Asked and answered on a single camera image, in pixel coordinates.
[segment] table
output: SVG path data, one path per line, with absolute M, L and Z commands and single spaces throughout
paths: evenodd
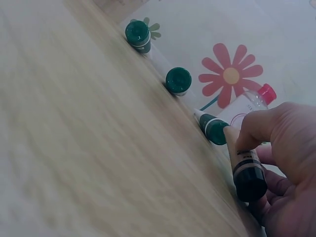
M 3 236 L 258 236 L 228 159 L 90 0 L 0 2 Z

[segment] red flower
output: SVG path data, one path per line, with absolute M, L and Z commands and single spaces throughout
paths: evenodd
M 211 82 L 202 90 L 205 96 L 211 96 L 221 87 L 223 88 L 217 101 L 220 108 L 225 108 L 229 105 L 232 88 L 234 88 L 237 97 L 244 93 L 244 88 L 256 91 L 261 87 L 258 83 L 245 79 L 260 76 L 263 72 L 263 68 L 260 65 L 248 67 L 254 63 L 255 56 L 249 54 L 245 57 L 247 53 L 245 45 L 238 46 L 232 63 L 224 44 L 218 43 L 214 45 L 213 51 L 223 68 L 212 59 L 204 58 L 202 60 L 203 66 L 216 74 L 201 74 L 198 79 L 203 83 Z

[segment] flower center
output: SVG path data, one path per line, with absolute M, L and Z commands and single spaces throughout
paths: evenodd
M 228 84 L 233 85 L 239 81 L 240 75 L 239 75 L 239 72 L 237 71 L 237 69 L 226 68 L 224 73 L 223 73 L 223 78 Z

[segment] dark green bottle cap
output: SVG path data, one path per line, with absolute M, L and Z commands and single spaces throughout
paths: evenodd
M 226 138 L 223 129 L 227 126 L 229 126 L 228 123 L 218 118 L 214 119 L 206 127 L 205 135 L 208 138 L 208 140 L 210 140 L 215 145 L 222 146 L 226 144 Z
M 132 21 L 125 28 L 127 41 L 132 46 L 141 46 L 150 39 L 148 26 L 142 21 Z
M 263 170 L 250 167 L 234 177 L 236 192 L 239 200 L 244 202 L 257 201 L 267 192 L 267 183 Z
M 175 95 L 184 95 L 190 88 L 192 78 L 190 73 L 184 68 L 173 68 L 166 76 L 166 88 Z

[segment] red bottle cap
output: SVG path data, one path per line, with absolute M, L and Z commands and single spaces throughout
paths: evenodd
M 271 104 L 277 98 L 277 94 L 275 90 L 269 85 L 264 84 L 259 90 L 259 95 L 263 98 L 263 100 L 267 103 L 267 105 Z

